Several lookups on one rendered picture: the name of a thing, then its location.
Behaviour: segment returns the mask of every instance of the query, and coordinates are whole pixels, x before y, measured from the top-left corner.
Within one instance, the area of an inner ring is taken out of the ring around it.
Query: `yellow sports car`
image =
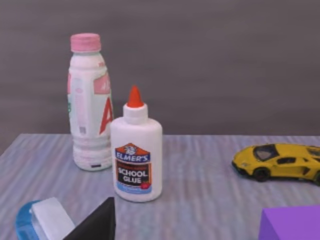
[[[271,177],[312,180],[320,186],[320,147],[289,143],[249,146],[232,161],[234,169],[258,182]]]

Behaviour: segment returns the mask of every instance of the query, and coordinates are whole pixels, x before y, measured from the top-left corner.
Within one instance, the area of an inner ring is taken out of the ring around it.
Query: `car wheel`
[[[313,179],[313,182],[315,183],[315,185],[320,187],[320,171],[318,171]]]
[[[258,182],[265,182],[270,178],[270,170],[266,167],[259,167],[253,171],[252,176]]]

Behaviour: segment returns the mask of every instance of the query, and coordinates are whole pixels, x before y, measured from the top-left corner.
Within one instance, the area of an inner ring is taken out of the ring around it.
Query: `orange nozzle tip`
[[[130,108],[140,108],[144,105],[141,99],[139,89],[136,85],[133,85],[130,91],[129,100],[126,104]]]

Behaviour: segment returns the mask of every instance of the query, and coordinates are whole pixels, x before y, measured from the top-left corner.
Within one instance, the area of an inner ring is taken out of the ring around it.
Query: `glue bottle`
[[[113,185],[131,202],[148,202],[162,192],[162,126],[148,117],[138,88],[131,89],[123,117],[110,126]]]
[[[73,160],[87,171],[111,167],[110,124],[113,119],[111,86],[100,36],[71,36],[67,98]]]

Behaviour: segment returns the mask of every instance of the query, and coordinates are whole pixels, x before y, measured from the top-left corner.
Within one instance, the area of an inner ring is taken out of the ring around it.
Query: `purple object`
[[[258,240],[319,240],[320,205],[264,208]]]

